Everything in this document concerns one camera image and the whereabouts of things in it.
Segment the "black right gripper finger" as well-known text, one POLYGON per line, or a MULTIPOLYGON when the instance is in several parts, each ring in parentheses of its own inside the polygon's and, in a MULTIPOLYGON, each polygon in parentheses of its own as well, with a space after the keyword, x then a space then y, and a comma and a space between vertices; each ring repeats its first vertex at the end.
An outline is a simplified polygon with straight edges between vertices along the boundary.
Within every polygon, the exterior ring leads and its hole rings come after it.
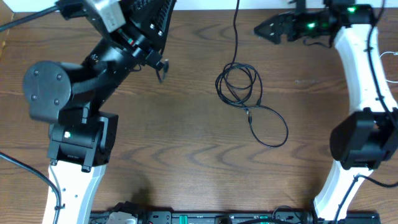
POLYGON ((258 26, 254 28, 255 34, 282 34, 283 29, 281 22, 283 21, 283 17, 280 15, 276 15, 271 17, 270 19, 262 22, 258 26))
POLYGON ((261 32, 259 34, 261 37, 269 40, 273 44, 280 44, 281 43, 281 33, 280 32, 261 32))

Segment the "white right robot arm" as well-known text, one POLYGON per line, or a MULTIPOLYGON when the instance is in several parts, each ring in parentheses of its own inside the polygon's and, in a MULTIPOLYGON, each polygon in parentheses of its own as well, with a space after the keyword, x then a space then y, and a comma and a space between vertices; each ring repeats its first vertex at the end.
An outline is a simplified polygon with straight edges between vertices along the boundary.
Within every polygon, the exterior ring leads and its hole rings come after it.
POLYGON ((302 223, 377 223, 367 213, 352 215, 348 207, 364 181, 397 149, 397 102, 380 59, 377 23, 381 18, 369 4, 325 1, 321 11, 307 11, 304 1, 294 12, 278 14, 254 32, 275 44, 329 38, 341 58, 349 91, 349 115, 330 135, 331 170, 312 209, 302 223))

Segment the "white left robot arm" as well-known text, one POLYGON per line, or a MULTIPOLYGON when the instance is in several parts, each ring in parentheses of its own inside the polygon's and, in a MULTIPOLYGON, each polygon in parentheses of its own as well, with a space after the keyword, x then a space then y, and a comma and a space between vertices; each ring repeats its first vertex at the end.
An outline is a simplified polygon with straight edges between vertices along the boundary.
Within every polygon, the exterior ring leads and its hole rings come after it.
POLYGON ((57 1, 65 19, 85 17, 101 34, 80 64, 40 61, 26 71, 30 117, 49 124, 49 190, 44 223, 88 223, 116 139, 118 116, 101 107, 137 66, 162 82, 174 0, 57 1))

